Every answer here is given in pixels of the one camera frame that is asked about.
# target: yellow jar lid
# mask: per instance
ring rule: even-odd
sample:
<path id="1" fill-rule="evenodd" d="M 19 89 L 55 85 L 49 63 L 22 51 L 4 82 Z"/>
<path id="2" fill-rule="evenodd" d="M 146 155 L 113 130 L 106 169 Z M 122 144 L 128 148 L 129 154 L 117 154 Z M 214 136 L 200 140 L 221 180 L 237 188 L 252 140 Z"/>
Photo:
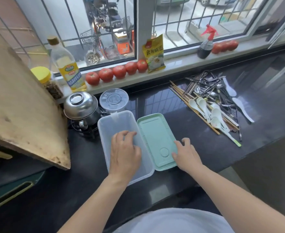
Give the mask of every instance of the yellow jar lid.
<path id="1" fill-rule="evenodd" d="M 51 78 L 51 71 L 46 67 L 34 67 L 31 71 L 42 84 L 46 83 Z"/>

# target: window sill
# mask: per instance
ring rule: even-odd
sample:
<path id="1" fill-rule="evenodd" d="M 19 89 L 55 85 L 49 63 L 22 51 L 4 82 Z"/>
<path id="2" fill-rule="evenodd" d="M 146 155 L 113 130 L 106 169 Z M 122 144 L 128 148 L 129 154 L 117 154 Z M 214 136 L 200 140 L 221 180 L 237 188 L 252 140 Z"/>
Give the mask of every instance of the window sill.
<path id="1" fill-rule="evenodd" d="M 190 55 L 181 56 L 178 58 L 168 59 L 168 60 L 165 60 L 166 68 L 163 70 L 159 70 L 151 74 L 148 74 L 148 73 L 140 74 L 137 72 L 135 75 L 132 75 L 132 76 L 126 75 L 125 78 L 121 80 L 116 79 L 114 77 L 112 82 L 104 83 L 100 81 L 98 86 L 90 86 L 87 84 L 87 92 L 95 95 L 98 93 L 102 93 L 111 88 L 121 88 L 121 87 L 129 86 L 135 83 L 140 83 L 140 82 L 147 81 L 150 79 L 159 78 L 162 76 L 174 74 L 174 73 L 184 71 L 184 70 L 189 70 L 189 69 L 203 66 L 206 64 L 212 64 L 214 62 L 223 61 L 223 60 L 227 60 L 227 59 L 234 58 L 237 56 L 241 56 L 247 53 L 251 53 L 253 51 L 265 49 L 269 46 L 268 42 L 266 42 L 265 39 L 266 39 L 266 36 L 261 36 L 257 39 L 252 39 L 249 41 L 241 42 L 238 48 L 234 51 L 220 53 L 218 55 L 210 54 L 204 60 L 198 58 L 197 54 L 190 54 Z M 281 44 L 285 44 L 285 36 L 282 37 L 275 46 L 281 45 Z M 85 76 L 85 74 L 90 71 L 91 70 L 83 71 L 82 75 Z M 62 77 L 58 77 L 58 81 L 64 81 L 64 80 Z M 60 87 L 63 91 L 64 97 L 57 100 L 59 104 L 63 103 L 66 100 L 66 98 L 72 93 L 67 84 L 61 85 Z"/>

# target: black countertop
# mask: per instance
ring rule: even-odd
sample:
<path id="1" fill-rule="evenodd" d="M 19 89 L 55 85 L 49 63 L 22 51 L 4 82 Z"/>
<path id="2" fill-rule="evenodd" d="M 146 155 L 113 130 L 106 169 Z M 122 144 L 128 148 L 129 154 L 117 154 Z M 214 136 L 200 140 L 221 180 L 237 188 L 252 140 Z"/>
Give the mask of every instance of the black countertop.
<path id="1" fill-rule="evenodd" d="M 268 55 L 261 52 L 207 67 L 215 74 L 222 72 L 227 76 L 246 111 L 255 120 L 249 124 L 240 114 L 241 148 L 225 135 L 216 135 L 168 89 L 169 79 L 185 87 L 185 81 L 180 78 L 193 74 L 194 70 L 128 88 L 127 109 L 136 119 L 162 113 L 175 138 L 189 137 L 203 164 L 219 172 L 285 136 L 285 47 L 276 50 Z M 0 232 L 56 232 L 108 175 L 100 139 L 88 141 L 69 130 L 68 140 L 71 170 L 49 168 L 36 186 L 2 206 Z M 155 171 L 151 177 L 126 188 L 106 228 L 123 223 L 193 185 L 195 181 L 178 167 Z"/>

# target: hand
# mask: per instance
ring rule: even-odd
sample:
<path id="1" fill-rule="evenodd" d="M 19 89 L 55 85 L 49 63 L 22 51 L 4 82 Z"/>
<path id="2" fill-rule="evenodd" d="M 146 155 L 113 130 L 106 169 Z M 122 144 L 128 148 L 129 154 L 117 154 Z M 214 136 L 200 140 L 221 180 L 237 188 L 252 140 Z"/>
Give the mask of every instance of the hand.
<path id="1" fill-rule="evenodd" d="M 109 175 L 126 185 L 139 168 L 142 157 L 140 147 L 133 145 L 136 134 L 137 132 L 121 131 L 111 139 Z"/>
<path id="2" fill-rule="evenodd" d="M 181 141 L 184 142 L 184 146 L 180 141 L 174 141 L 178 149 L 178 154 L 172 152 L 172 156 L 178 167 L 190 174 L 193 169 L 203 164 L 194 146 L 190 144 L 190 139 L 183 138 Z"/>

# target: red spray nozzle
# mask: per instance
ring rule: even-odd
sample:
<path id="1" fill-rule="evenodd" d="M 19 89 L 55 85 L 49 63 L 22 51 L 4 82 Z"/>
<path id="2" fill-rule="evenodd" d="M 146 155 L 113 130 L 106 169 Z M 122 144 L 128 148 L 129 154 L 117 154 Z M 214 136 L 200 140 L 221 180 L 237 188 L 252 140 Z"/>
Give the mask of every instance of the red spray nozzle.
<path id="1" fill-rule="evenodd" d="M 209 24 L 206 25 L 206 30 L 201 34 L 203 36 L 204 34 L 210 33 L 209 37 L 207 38 L 209 41 L 212 41 L 214 39 L 214 35 L 218 35 L 216 29 L 211 27 Z"/>

